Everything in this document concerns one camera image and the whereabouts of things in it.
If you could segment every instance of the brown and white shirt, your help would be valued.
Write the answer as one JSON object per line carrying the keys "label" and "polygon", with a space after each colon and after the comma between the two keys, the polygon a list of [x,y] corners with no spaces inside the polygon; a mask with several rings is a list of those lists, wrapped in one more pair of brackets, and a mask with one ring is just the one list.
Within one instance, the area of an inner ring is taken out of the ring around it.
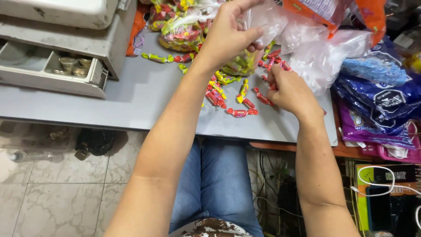
{"label": "brown and white shirt", "polygon": [[252,237],[238,225],[208,218],[187,224],[171,233],[168,237]]}

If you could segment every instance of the white charging cable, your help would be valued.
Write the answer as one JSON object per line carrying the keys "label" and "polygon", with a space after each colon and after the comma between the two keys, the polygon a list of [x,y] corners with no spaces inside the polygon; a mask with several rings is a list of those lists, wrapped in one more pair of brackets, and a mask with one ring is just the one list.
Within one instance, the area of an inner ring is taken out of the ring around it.
{"label": "white charging cable", "polygon": [[[392,184],[391,184],[391,185],[390,185],[390,184],[378,184],[378,183],[369,183],[369,182],[364,181],[364,180],[360,177],[360,172],[361,172],[363,169],[368,169],[368,168],[380,168],[380,169],[385,169],[385,170],[389,171],[389,172],[392,174]],[[399,188],[409,189],[409,190],[412,190],[412,191],[414,191],[414,192],[418,193],[419,195],[421,195],[421,193],[420,193],[419,191],[417,191],[417,190],[415,190],[415,189],[413,189],[413,188],[406,187],[406,186],[401,186],[401,185],[395,185],[395,184],[394,184],[394,183],[395,183],[395,176],[394,176],[393,171],[391,171],[389,168],[384,167],[384,166],[370,165],[370,166],[363,167],[363,168],[361,168],[361,169],[358,171],[357,177],[358,177],[358,178],[359,178],[359,179],[360,179],[363,183],[366,183],[366,184],[370,184],[370,185],[373,185],[373,186],[390,187],[389,191],[387,191],[387,192],[385,192],[385,193],[382,193],[382,194],[373,194],[373,195],[366,195],[366,194],[364,194],[364,193],[360,192],[360,191],[359,191],[357,188],[355,188],[354,186],[351,186],[351,189],[352,189],[352,190],[354,190],[355,192],[357,192],[357,193],[359,193],[359,194],[361,194],[361,195],[363,195],[363,196],[366,196],[366,197],[377,197],[377,196],[381,196],[381,195],[389,194],[389,193],[391,193],[391,192],[392,192],[392,190],[393,190],[393,188],[394,188],[394,187],[399,187]],[[418,212],[419,212],[419,210],[420,210],[420,209],[421,209],[421,206],[417,207],[417,209],[415,210],[415,221],[417,222],[417,226],[418,226],[418,228],[419,228],[419,229],[421,229],[421,225],[420,225],[420,222],[419,222],[419,220],[418,220]]]}

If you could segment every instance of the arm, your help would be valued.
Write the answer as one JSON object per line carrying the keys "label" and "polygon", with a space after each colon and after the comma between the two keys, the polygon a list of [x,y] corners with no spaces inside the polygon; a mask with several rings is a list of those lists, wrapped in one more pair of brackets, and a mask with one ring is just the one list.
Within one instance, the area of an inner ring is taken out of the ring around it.
{"label": "arm", "polygon": [[268,98],[292,112],[300,124],[296,176],[308,236],[359,237],[346,207],[341,174],[326,133],[323,109],[297,73],[273,66],[268,81],[280,88],[279,91],[269,91]]}
{"label": "arm", "polygon": [[200,53],[146,137],[105,237],[168,236],[179,176],[212,74],[245,48],[263,49],[252,43],[262,30],[239,32],[235,21],[259,3],[236,0],[220,7]]}

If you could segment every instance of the plastic bottle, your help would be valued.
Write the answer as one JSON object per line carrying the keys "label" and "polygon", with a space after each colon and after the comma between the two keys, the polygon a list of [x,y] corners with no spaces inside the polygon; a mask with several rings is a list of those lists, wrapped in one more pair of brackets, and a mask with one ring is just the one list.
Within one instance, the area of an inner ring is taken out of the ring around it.
{"label": "plastic bottle", "polygon": [[31,162],[31,161],[40,161],[40,160],[51,160],[53,156],[54,154],[51,152],[17,151],[9,155],[9,160],[14,161],[16,163],[20,163],[20,162]]}

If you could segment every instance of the gray countertop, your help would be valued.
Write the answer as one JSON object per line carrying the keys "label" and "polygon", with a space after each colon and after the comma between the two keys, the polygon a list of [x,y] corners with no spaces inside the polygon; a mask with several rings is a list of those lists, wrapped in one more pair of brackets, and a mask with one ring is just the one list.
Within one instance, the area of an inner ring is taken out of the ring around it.
{"label": "gray countertop", "polygon": [[[161,47],[158,33],[145,36],[143,52],[167,56],[178,55]],[[289,112],[264,105],[257,100],[253,87],[266,94],[267,85],[259,75],[266,75],[262,68],[250,76],[250,99],[259,115],[235,118],[224,109],[212,106],[204,99],[196,133],[254,140],[296,142],[298,121]],[[120,81],[109,80],[105,87],[105,100],[70,94],[38,91],[0,85],[0,118],[47,123],[78,124],[94,127],[138,130],[151,129],[180,82],[182,72],[178,63],[160,64],[142,57],[126,58]],[[235,96],[241,82],[224,86],[228,97],[226,105],[233,109],[246,109],[238,104]],[[338,144],[330,94],[317,97],[327,112],[325,125],[332,146]]]}

